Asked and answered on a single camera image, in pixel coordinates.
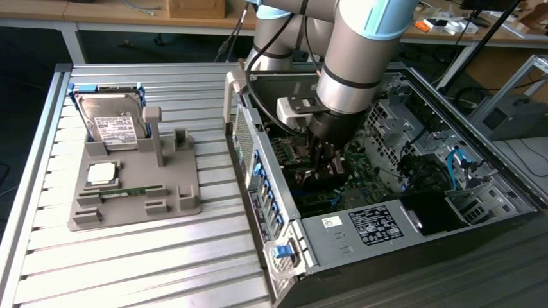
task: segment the metal bracket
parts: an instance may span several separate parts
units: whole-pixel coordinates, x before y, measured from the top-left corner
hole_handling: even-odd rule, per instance
[[[329,111],[317,98],[290,96],[288,102],[289,107],[296,114],[313,114],[316,112]]]

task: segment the green circuit board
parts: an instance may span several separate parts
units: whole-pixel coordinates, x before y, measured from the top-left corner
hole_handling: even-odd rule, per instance
[[[293,173],[309,169],[305,139],[300,137],[273,138],[270,142],[290,187]],[[360,152],[358,146],[350,145],[344,151],[342,158],[350,166],[350,175],[342,186],[320,192],[290,190],[301,217],[378,203],[392,193],[374,172],[374,166]]]

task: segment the blue latch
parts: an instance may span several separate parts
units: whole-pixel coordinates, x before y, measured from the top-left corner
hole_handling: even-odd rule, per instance
[[[77,93],[96,93],[97,85],[81,85],[77,87]]]
[[[292,255],[293,250],[290,249],[290,245],[280,245],[273,248],[273,257],[276,259],[290,257]]]
[[[260,169],[262,168],[262,164],[258,162],[253,168],[253,175],[258,175]]]

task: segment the hard drive label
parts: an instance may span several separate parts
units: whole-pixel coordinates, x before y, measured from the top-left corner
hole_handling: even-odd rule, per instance
[[[105,145],[137,143],[130,117],[96,117],[94,124]]]
[[[385,206],[372,207],[348,214],[361,241],[370,246],[402,237],[402,233]]]

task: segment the wooden desk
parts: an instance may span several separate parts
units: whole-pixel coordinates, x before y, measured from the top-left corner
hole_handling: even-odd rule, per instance
[[[132,0],[141,6],[165,6],[165,0]],[[461,14],[456,4],[445,0],[422,0],[433,7],[453,6],[456,14]],[[92,4],[69,3],[66,0],[0,0],[0,26],[21,28],[48,28],[61,32],[74,63],[85,63],[85,56],[77,32],[121,31],[148,33],[189,33],[228,35],[236,25],[245,0],[226,0],[226,17],[224,19],[169,18],[165,10],[156,11],[150,16],[126,7],[121,0],[96,0]],[[254,11],[248,11],[240,35],[254,35]],[[449,69],[446,76],[466,59],[470,50],[481,40],[486,29],[480,28],[474,35],[464,35],[458,45],[466,46]],[[405,32],[401,42],[418,44],[454,44],[457,36],[448,33],[425,33],[414,26]],[[500,29],[492,37],[488,46],[548,48],[546,42],[522,40],[508,30]]]
[[[61,21],[66,0],[0,0],[0,17]]]
[[[114,24],[148,24],[154,26],[193,26],[208,28],[233,28],[242,7],[244,0],[226,0],[226,16],[224,19],[170,18],[165,0],[132,0],[136,6],[162,6],[150,16],[133,10],[120,0],[94,0],[93,3],[69,2],[64,11],[65,21],[102,22]],[[244,29],[254,29],[256,16],[253,9],[248,11]]]

